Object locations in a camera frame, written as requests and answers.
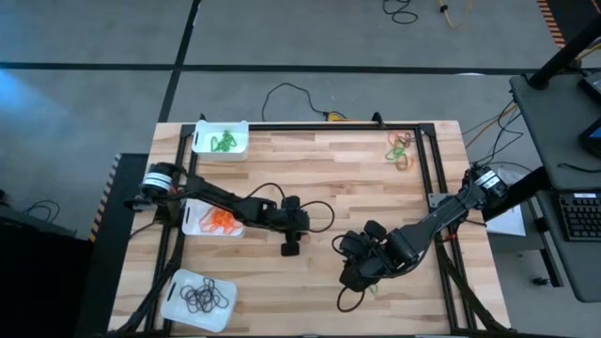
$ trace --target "white plastic bin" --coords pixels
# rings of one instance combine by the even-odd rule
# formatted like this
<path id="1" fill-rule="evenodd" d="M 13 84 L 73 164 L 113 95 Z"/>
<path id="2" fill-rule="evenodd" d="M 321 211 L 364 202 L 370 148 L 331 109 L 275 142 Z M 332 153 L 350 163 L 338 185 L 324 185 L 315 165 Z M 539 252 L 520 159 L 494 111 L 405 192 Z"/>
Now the white plastic bin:
<path id="1" fill-rule="evenodd" d="M 236 141 L 228 152 L 212 151 L 211 140 L 218 142 L 228 131 Z M 196 122 L 192 150 L 203 161 L 245 161 L 248 158 L 248 122 L 210 123 L 205 120 Z"/>
<path id="2" fill-rule="evenodd" d="M 187 285 L 198 288 L 204 284 L 205 276 L 187 271 L 186 269 L 179 269 L 171 279 L 167 292 L 165 292 L 161 304 L 161 315 L 164 318 L 192 325 L 203 330 L 211 332 L 223 331 L 234 313 L 238 289 L 232 282 L 211 279 L 215 281 L 215 287 L 227 299 L 227 306 L 224 308 L 215 306 L 207 314 L 202 311 L 195 314 L 191 313 L 186 300 L 181 297 L 181 288 Z"/>
<path id="3" fill-rule="evenodd" d="M 236 229 L 231 233 L 227 234 L 223 228 L 217 227 L 214 231 L 210 231 L 210 228 L 214 224 L 207 222 L 209 210 L 212 206 L 196 199 L 188 199 L 186 201 L 186 207 L 184 210 L 184 220 L 181 225 L 181 231 L 184 234 L 190 236 L 208 236 L 217 238 L 243 238 L 245 227 L 242 223 L 234 220 Z"/>

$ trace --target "butcher block tabletop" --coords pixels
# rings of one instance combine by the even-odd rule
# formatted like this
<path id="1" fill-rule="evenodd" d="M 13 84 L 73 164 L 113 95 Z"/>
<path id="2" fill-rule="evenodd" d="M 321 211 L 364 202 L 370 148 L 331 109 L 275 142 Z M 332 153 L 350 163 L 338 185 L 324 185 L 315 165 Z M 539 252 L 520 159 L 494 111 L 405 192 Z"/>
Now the butcher block tabletop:
<path id="1" fill-rule="evenodd" d="M 459 124 L 456 121 L 431 123 L 436 126 L 449 192 L 455 193 L 469 166 Z M 179 123 L 157 125 L 148 165 L 175 161 L 180 127 Z M 304 236 L 300 241 L 300 255 L 293 257 L 280 256 L 280 245 L 285 241 L 283 234 L 263 229 L 246 228 L 244 238 L 186 237 L 183 269 L 231 281 L 238 287 L 232 319 L 221 334 L 449 332 L 434 250 L 428 252 L 412 273 L 382 280 L 377 290 L 367 290 L 357 310 L 343 314 L 336 309 L 336 298 L 343 287 L 338 282 L 343 257 L 331 248 L 332 239 L 347 230 L 362 231 L 369 220 L 392 230 L 416 223 L 427 214 L 416 146 L 413 143 L 406 151 L 409 167 L 399 171 L 385 159 L 391 149 L 388 136 L 388 131 L 251 131 L 247 161 L 198 162 L 197 175 L 237 195 L 245 196 L 265 182 L 275 182 L 286 195 L 299 196 L 302 203 L 328 202 L 336 214 L 328 231 Z M 432 184 L 438 187 L 426 136 L 424 143 Z M 188 145 L 184 157 L 186 168 L 190 152 Z M 266 187 L 256 196 L 281 200 L 273 187 Z M 321 205 L 309 206 L 307 211 L 314 229 L 330 222 L 330 212 Z M 150 223 L 153 214 L 152 211 L 137 214 L 131 231 Z M 472 211 L 470 219 L 481 222 L 482 215 Z M 154 225 L 131 239 L 110 330 L 126 322 L 149 290 L 161 231 L 160 225 Z M 177 230 L 173 231 L 170 239 L 176 237 Z M 509 326 L 485 228 L 463 223 L 458 237 L 471 288 L 496 319 Z M 465 327 L 456 288 L 454 295 L 459 322 Z M 347 291 L 342 307 L 350 307 L 358 299 L 359 294 Z M 160 312 L 156 323 L 162 323 Z M 179 323 L 174 323 L 172 334 L 215 335 Z"/>

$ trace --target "white paper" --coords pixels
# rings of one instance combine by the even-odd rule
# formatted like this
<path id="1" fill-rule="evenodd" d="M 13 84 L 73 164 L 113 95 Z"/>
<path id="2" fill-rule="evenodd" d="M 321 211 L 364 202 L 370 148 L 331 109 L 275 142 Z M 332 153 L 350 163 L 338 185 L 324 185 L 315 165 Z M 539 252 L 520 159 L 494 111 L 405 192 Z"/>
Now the white paper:
<path id="1" fill-rule="evenodd" d="M 493 234 L 526 236 L 521 206 L 512 207 L 486 222 L 486 231 Z"/>

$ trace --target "robotic arm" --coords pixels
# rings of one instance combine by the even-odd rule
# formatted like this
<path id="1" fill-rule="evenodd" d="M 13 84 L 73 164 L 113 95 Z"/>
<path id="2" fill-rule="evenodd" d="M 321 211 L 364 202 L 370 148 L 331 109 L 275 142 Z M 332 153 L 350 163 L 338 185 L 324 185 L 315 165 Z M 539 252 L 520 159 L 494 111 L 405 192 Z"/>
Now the robotic arm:
<path id="1" fill-rule="evenodd" d="M 285 197 L 279 186 L 274 183 L 266 183 L 248 196 L 240 197 L 210 184 L 196 175 L 187 175 L 185 188 L 178 191 L 173 181 L 179 174 L 186 175 L 185 170 L 174 164 L 165 162 L 152 164 L 140 186 L 140 195 L 127 201 L 126 207 L 132 210 L 142 210 L 155 205 L 167 206 L 172 214 L 177 214 L 180 207 L 179 200 L 199 199 L 231 212 L 237 221 L 246 226 L 284 233 L 285 243 L 282 244 L 282 255 L 299 254 L 298 241 L 303 233 L 310 231 L 310 228 L 309 216 L 301 208 L 301 200 L 298 196 Z M 255 192 L 267 185 L 275 186 L 282 193 L 281 207 L 277 207 L 276 202 L 269 199 L 252 197 Z"/>
<path id="2" fill-rule="evenodd" d="M 387 233 L 382 225 L 369 221 L 360 234 L 348 231 L 335 238 L 342 240 L 334 250 L 346 258 L 340 283 L 345 289 L 363 292 L 382 278 L 411 272 L 422 262 L 440 230 L 464 222 L 471 209 L 500 203 L 507 190 L 505 183 L 490 168 L 474 166 L 466 171 L 459 193 L 447 196 L 418 223 Z"/>

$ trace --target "keyboard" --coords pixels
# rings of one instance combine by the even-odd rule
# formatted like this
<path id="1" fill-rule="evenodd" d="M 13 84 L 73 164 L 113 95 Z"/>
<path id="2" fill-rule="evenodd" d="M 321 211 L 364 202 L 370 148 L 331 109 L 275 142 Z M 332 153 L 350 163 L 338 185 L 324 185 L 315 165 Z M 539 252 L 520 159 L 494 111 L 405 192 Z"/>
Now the keyboard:
<path id="1" fill-rule="evenodd" d="M 566 240 L 601 241 L 601 193 L 562 193 L 559 207 Z"/>

